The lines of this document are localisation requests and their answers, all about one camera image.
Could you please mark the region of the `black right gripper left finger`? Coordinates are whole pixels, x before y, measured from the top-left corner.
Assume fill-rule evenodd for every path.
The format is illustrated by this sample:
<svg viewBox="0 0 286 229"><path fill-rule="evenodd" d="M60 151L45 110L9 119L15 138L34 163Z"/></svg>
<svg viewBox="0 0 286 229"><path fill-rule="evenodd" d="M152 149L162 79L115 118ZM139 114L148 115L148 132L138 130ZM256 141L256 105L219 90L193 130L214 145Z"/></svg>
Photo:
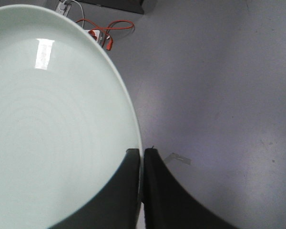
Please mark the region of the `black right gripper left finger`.
<svg viewBox="0 0 286 229"><path fill-rule="evenodd" d="M139 149L126 150L107 184L75 213L52 229L134 229L140 209L141 157Z"/></svg>

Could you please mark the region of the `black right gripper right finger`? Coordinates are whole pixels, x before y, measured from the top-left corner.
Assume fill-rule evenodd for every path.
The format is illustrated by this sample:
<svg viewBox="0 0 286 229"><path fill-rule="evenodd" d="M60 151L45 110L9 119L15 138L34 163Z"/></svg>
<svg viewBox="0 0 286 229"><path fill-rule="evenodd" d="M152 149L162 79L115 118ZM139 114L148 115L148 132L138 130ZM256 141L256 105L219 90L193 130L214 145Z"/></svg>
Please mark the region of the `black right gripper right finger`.
<svg viewBox="0 0 286 229"><path fill-rule="evenodd" d="M143 204L148 229L232 229L194 199L174 178L158 150L144 152Z"/></svg>

